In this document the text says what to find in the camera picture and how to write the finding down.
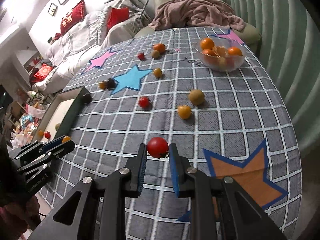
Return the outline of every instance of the red cherry tomato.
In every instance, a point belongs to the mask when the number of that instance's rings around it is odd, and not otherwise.
[[[138,59],[140,59],[140,60],[144,60],[144,59],[145,59],[144,53],[142,53],[142,52],[139,53],[137,57],[138,57]]]
[[[149,105],[150,105],[149,98],[141,97],[139,99],[139,106],[141,106],[142,108],[147,108]]]
[[[46,132],[44,132],[44,137],[45,137],[46,139],[50,139],[51,134],[50,134],[48,131],[46,131]]]
[[[153,137],[147,144],[147,151],[156,159],[164,158],[168,155],[169,145],[165,139]]]

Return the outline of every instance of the star shape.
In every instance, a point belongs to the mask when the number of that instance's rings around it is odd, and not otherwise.
[[[286,190],[267,177],[269,160],[265,139],[243,163],[207,149],[203,149],[203,152],[212,177],[218,179],[225,176],[233,177],[262,209],[267,209],[288,195]],[[189,222],[190,217],[191,211],[188,211],[178,221]]]
[[[102,56],[93,58],[89,60],[90,65],[81,73],[85,73],[92,69],[93,67],[96,67],[98,69],[101,69],[105,61],[111,57],[113,54],[117,53],[120,50],[112,51],[112,47],[110,47]]]
[[[127,73],[114,77],[113,79],[118,82],[116,88],[112,91],[111,95],[119,92],[124,88],[140,91],[141,79],[152,72],[152,69],[140,70],[136,65],[132,67]]]
[[[241,40],[239,38],[239,36],[237,34],[235,34],[232,30],[230,29],[227,29],[228,33],[225,33],[225,34],[212,34],[210,36],[213,36],[213,37],[218,37],[218,38],[224,38],[224,39],[229,39],[229,40],[233,40],[233,41],[237,41],[239,42],[241,45],[244,44],[244,41]]]

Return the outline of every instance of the metal screw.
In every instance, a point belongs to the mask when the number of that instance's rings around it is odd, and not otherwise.
[[[91,177],[84,177],[84,178],[82,179],[82,182],[83,182],[84,184],[88,184],[88,183],[90,183],[91,181],[92,181]]]
[[[231,178],[231,177],[224,177],[223,180],[225,183],[228,183],[228,184],[231,184],[233,182],[233,178]]]
[[[187,172],[193,174],[193,173],[197,172],[197,169],[194,167],[189,167],[189,168],[187,168]]]
[[[119,169],[119,172],[121,174],[127,174],[129,172],[129,169],[128,168],[121,168],[121,169]]]

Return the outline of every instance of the gray checkered tablecloth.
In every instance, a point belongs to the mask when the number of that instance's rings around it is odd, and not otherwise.
[[[101,69],[77,73],[65,90],[84,85],[93,101],[80,112],[70,131],[76,149],[58,161],[54,180],[41,190],[47,203],[55,207],[85,176],[105,177],[123,167],[140,143],[155,136],[175,142],[179,153],[208,175],[203,148],[243,163],[265,138],[268,179],[289,193],[265,211],[290,239],[301,200],[300,154],[291,120],[272,80],[248,47],[244,64],[232,73],[215,72],[198,62],[192,43],[224,31],[170,29],[125,41],[112,47],[119,51]],[[168,52],[155,60],[150,52],[158,42]],[[137,59],[139,52],[146,54],[145,61]],[[145,76],[140,91],[123,89],[110,95],[98,88],[100,81],[126,73],[135,64],[140,70],[161,68],[164,75],[159,80],[152,73]],[[205,93],[205,104],[193,107],[187,96],[192,89]],[[142,95],[153,102],[151,110],[139,107]],[[178,105],[189,105],[191,118],[180,119]],[[148,156],[141,197],[126,200],[127,238],[189,239],[190,224],[176,221],[189,208],[188,199],[175,197],[168,159]]]

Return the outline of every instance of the pink blanket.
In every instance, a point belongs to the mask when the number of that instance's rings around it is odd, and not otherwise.
[[[220,0],[171,0],[156,9],[156,16],[149,24],[156,31],[173,27],[217,25],[241,31],[245,22],[234,14],[228,4]]]

